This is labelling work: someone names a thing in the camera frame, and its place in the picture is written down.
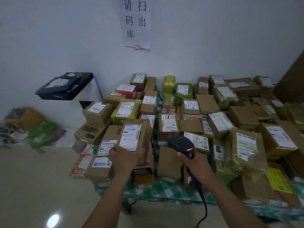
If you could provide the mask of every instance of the barcode scanner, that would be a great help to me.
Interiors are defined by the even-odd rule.
[[[187,158],[193,159],[194,158],[194,144],[192,141],[190,141],[188,138],[184,137],[183,135],[176,135],[168,139],[168,146],[177,152],[183,153],[186,155]],[[191,177],[191,180],[189,181],[189,185],[193,188],[197,189],[202,201],[205,205],[205,216],[197,223],[197,228],[199,227],[199,224],[207,217],[207,205],[205,201],[205,197],[203,195],[202,190],[202,184],[196,179],[196,177],[193,176],[189,168],[187,167],[187,171]]]

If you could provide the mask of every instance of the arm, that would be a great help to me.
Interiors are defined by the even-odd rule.
[[[117,226],[125,185],[143,153],[144,149],[131,153],[119,145],[109,151],[108,158],[114,165],[115,176],[82,228]]]
[[[207,156],[195,151],[193,160],[177,153],[178,158],[189,167],[192,174],[213,195],[229,228],[268,227],[254,215],[213,173]]]

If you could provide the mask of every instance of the wall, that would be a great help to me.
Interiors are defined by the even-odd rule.
[[[304,0],[152,0],[151,49],[122,46],[116,0],[0,0],[0,118],[31,106],[65,72],[93,72],[103,95],[133,73],[179,82],[269,75],[277,82],[304,48]]]

